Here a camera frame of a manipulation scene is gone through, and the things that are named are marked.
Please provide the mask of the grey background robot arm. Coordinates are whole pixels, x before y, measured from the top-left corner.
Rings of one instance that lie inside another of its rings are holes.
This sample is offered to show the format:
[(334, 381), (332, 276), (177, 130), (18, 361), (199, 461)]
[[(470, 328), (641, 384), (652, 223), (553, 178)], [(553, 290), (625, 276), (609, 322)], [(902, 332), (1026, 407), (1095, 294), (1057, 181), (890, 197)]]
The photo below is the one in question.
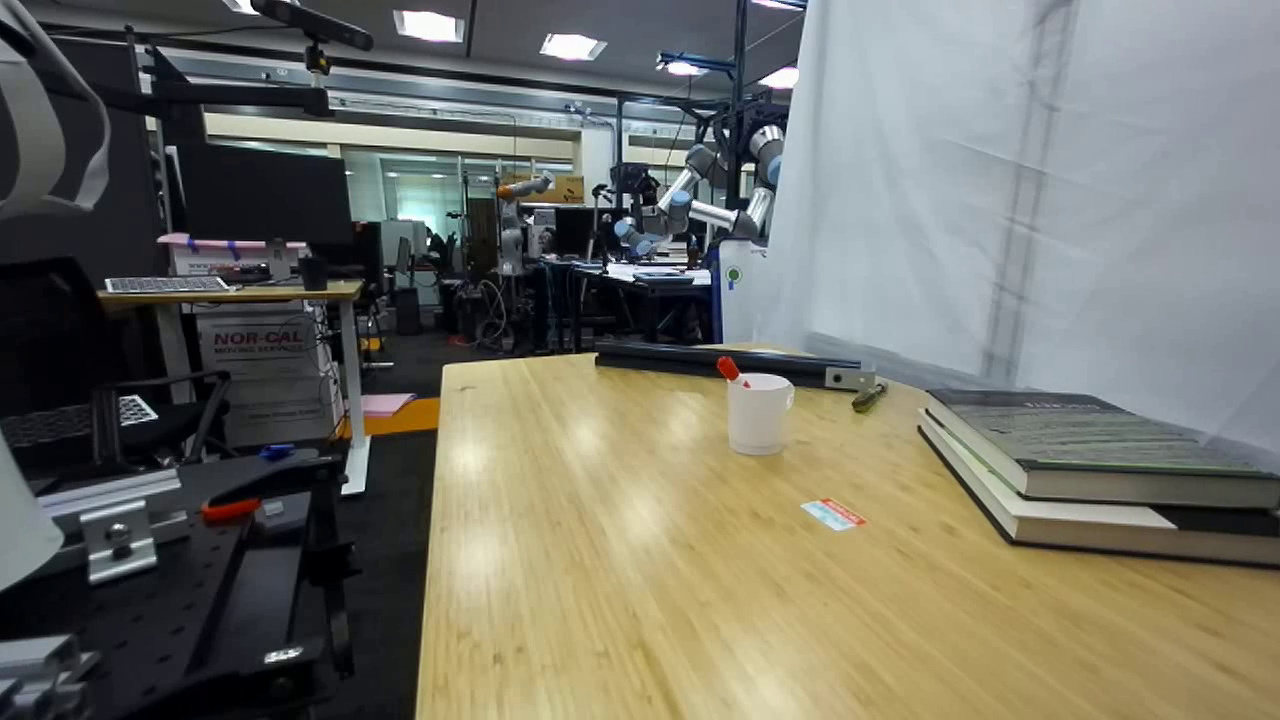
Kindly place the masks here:
[(641, 262), (652, 257), (669, 238), (686, 233), (691, 223), (717, 230), (729, 241), (768, 241), (772, 200), (783, 170), (783, 130), (759, 124), (747, 137), (752, 191), (729, 200), (729, 160), (710, 146), (691, 146), (669, 189), (652, 206), (641, 206), (610, 223), (620, 251)]

